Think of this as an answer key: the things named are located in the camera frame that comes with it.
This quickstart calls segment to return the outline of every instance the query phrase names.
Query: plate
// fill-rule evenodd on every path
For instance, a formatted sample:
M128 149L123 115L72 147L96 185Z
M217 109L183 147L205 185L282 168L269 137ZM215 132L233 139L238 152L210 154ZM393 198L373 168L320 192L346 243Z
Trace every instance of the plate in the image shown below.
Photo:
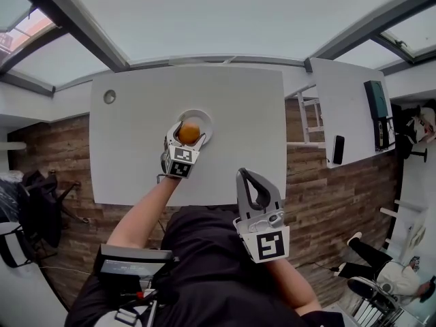
M186 121L188 123L196 123L200 127L200 133L206 134L205 145L213 135L212 120L207 113L200 109L190 109L182 113L178 117L178 121Z

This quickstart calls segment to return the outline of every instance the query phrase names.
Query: brown wood plank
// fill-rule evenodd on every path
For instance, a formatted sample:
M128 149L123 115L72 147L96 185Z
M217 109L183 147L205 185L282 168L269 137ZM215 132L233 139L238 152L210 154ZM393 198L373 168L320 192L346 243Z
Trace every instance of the brown wood plank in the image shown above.
M313 107L307 108L309 126L315 126ZM302 141L300 111L295 99L286 101L287 140ZM45 266L61 266L91 272L100 243L129 210L129 206L96 204L93 200L89 164L89 117L81 116L56 123L40 123L10 134L10 140L27 143L25 151L10 152L10 165L27 172L39 169L46 174L56 170L59 191L70 183L82 186L65 200L65 205L89 225L64 217L59 254L44 261ZM313 141L323 133L311 134ZM318 294L323 306L342 300L351 311L358 302L347 291L344 279L334 278L323 266L337 266L347 259L361 262L349 252L345 241L357 230L363 240L380 248L390 218L380 207L393 208L396 190L396 158L392 153L379 155L335 169L326 167L326 154L317 149L287 150L286 221L291 227L289 261L299 267ZM164 226L177 208L167 208L161 216ZM149 247L159 247L163 233L157 225ZM86 275L79 272L46 269L64 301L71 305Z

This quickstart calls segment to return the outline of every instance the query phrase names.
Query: person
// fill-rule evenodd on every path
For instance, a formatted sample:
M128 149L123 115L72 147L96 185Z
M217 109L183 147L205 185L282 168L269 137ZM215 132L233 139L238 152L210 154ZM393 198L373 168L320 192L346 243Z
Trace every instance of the person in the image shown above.
M107 243L145 248L180 182L165 177L122 218ZM203 206L187 206L172 216L161 249L171 250L180 263L153 282L152 288L167 297L154 326L344 326L340 313L321 310L312 287L286 259L255 264L232 223L235 218L232 211ZM92 327L117 310L117 287L91 275L65 326ZM142 326L148 317L147 311L140 316Z
M433 295L435 283L427 281L420 284L420 278L414 272L414 262L403 266L395 262L388 254L362 242L361 238L362 232L357 232L347 241L347 245L370 266L342 263L334 273L335 276L347 279L364 277L376 282L379 287L388 284L385 286L390 288L388 293L398 296L402 305L407 305L416 298L424 302Z

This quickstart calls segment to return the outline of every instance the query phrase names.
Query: black pants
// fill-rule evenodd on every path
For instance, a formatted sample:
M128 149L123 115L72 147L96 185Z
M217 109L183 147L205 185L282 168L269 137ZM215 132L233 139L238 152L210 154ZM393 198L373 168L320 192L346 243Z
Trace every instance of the black pants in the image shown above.
M371 266L347 263L339 274L340 277L349 279L359 276L375 281L385 264L392 260L392 257L386 253L363 243L358 238L353 238L349 242L349 246Z

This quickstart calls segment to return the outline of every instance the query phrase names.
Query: black clothing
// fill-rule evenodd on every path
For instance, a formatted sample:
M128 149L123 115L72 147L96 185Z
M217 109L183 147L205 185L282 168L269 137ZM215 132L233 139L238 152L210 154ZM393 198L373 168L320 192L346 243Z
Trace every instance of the black clothing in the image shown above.
M385 264L392 260L392 257L363 243L359 238L353 238L349 242L349 246L371 266L347 263L340 272L340 277L347 279L364 277L365 279L375 281Z
M344 326L340 313L300 317L287 307L266 267L250 260L232 224L235 217L230 211L186 207L171 218L161 248L172 250L180 264L153 283L168 297L154 326ZM116 290L91 276L65 326L92 327L118 306ZM145 313L143 326L147 319Z

